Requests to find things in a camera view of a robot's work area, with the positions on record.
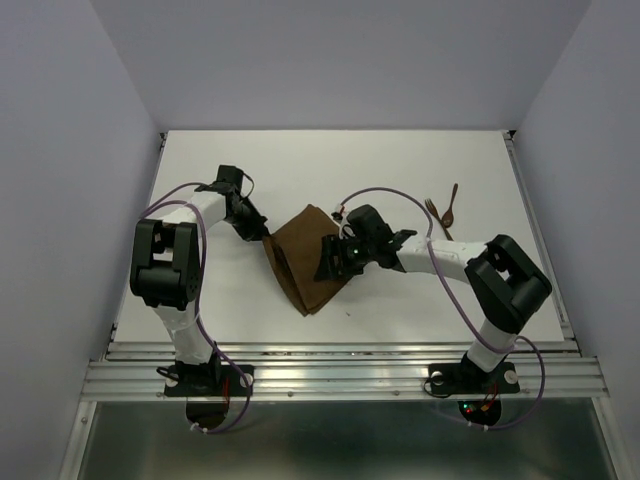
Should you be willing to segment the brown cloth napkin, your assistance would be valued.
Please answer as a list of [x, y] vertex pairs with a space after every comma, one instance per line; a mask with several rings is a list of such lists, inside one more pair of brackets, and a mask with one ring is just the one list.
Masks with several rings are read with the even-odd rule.
[[350, 280], [349, 277], [314, 280], [320, 264], [322, 238], [337, 233], [338, 227], [329, 216], [309, 204], [275, 233], [262, 239], [278, 284], [303, 316], [318, 313]]

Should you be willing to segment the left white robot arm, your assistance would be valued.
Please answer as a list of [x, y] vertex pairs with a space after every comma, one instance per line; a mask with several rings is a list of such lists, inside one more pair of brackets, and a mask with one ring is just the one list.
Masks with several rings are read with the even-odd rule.
[[175, 364], [162, 374], [188, 376], [202, 394], [221, 386], [225, 359], [201, 317], [207, 232], [224, 222], [247, 242], [269, 235], [267, 218], [243, 192], [250, 179], [242, 169], [222, 165], [212, 183], [187, 182], [159, 197], [134, 230], [130, 290], [161, 319], [175, 348]]

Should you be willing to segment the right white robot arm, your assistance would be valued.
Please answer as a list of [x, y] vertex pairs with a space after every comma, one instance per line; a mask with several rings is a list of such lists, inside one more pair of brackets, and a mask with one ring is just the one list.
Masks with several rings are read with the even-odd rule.
[[322, 238], [316, 282], [361, 275], [374, 262], [400, 273], [433, 274], [448, 294], [450, 280], [470, 286], [484, 314], [479, 329], [468, 325], [475, 340], [460, 366], [461, 381], [472, 390], [495, 380], [496, 367], [552, 293], [546, 275], [507, 235], [465, 243], [433, 240], [415, 230], [394, 232], [370, 205], [351, 211], [341, 226], [346, 233]]

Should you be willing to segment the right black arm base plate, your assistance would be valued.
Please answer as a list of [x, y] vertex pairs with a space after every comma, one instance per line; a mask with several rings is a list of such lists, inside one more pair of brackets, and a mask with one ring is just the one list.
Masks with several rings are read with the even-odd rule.
[[484, 372], [473, 363], [430, 364], [424, 388], [438, 397], [520, 392], [519, 377], [515, 365], [511, 362], [501, 362], [490, 373]]

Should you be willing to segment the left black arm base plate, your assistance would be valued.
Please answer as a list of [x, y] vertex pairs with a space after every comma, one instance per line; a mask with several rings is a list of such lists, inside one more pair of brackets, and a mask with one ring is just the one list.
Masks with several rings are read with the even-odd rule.
[[189, 381], [178, 380], [172, 372], [174, 366], [171, 366], [169, 371], [173, 378], [165, 379], [163, 395], [168, 398], [241, 398], [247, 395], [251, 396], [253, 394], [254, 367], [240, 365], [239, 368], [243, 374], [239, 374], [232, 366], [223, 364], [218, 381], [210, 379]]

